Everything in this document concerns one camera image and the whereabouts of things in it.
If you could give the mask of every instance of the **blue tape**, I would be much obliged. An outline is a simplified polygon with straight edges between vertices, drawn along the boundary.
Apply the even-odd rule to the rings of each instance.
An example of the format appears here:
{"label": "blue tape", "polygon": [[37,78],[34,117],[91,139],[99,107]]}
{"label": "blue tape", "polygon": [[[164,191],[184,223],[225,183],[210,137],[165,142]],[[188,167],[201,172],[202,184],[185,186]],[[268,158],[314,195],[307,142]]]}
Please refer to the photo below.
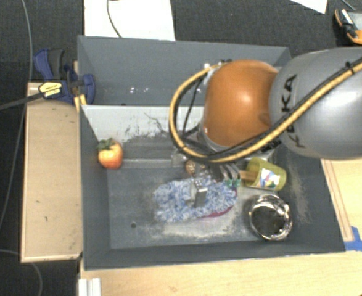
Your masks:
{"label": "blue tape", "polygon": [[362,252],[362,240],[360,239],[359,230],[356,227],[351,226],[353,241],[344,242],[346,251],[360,251]]}

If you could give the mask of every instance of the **gray bin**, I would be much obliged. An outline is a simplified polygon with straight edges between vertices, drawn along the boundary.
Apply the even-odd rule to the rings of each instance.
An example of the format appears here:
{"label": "gray bin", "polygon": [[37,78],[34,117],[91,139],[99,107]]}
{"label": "gray bin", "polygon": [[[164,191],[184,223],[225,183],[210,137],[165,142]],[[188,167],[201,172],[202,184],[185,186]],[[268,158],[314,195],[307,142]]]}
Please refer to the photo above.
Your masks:
{"label": "gray bin", "polygon": [[[80,113],[86,269],[344,251],[319,160],[284,146],[274,156],[288,174],[278,195],[289,203],[295,223],[285,241],[265,242],[248,230],[242,213],[245,201],[265,193],[256,189],[242,188],[237,204],[221,217],[155,221],[155,189],[187,177],[181,166],[171,163],[175,148],[167,133],[167,105],[172,94],[203,64],[241,58],[276,67],[290,60],[284,47],[79,37],[79,73],[92,73],[97,83],[94,105]],[[200,120],[202,90],[189,126]],[[185,111],[179,111],[179,119]],[[124,150],[123,165],[115,171],[97,162],[97,143],[110,136]]]}

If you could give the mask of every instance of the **wooden panel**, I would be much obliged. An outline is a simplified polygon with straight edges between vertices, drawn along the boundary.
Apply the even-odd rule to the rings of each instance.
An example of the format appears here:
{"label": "wooden panel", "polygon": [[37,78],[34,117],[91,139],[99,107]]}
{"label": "wooden panel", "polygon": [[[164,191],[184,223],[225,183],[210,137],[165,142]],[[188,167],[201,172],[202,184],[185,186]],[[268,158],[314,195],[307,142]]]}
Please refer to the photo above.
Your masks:
{"label": "wooden panel", "polygon": [[[28,85],[34,94],[37,84]],[[60,101],[28,104],[22,262],[77,258],[82,251],[78,114]]]}

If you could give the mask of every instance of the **apple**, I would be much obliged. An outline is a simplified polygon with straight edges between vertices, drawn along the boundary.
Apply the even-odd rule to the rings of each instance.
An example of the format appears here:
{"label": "apple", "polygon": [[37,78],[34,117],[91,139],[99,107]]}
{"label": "apple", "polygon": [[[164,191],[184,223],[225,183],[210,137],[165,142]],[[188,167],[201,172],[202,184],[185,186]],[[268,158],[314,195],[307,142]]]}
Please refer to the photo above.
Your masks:
{"label": "apple", "polygon": [[106,169],[119,169],[123,162],[123,149],[119,142],[108,138],[103,139],[97,146],[97,158]]}

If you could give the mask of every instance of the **blue towel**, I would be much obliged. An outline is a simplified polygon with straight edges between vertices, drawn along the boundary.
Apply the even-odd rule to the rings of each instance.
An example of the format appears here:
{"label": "blue towel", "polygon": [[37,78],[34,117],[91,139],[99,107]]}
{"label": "blue towel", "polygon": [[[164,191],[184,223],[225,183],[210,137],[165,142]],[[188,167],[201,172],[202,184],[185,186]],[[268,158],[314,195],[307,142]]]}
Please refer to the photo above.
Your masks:
{"label": "blue towel", "polygon": [[200,217],[213,213],[222,213],[231,208],[237,200],[235,189],[229,188],[225,183],[215,183],[211,177],[202,181],[208,188],[207,198],[203,207],[189,207],[186,203],[191,199],[190,187],[192,178],[181,181],[171,181],[159,186],[154,192],[154,200],[158,205],[155,217],[159,221],[172,223]]}

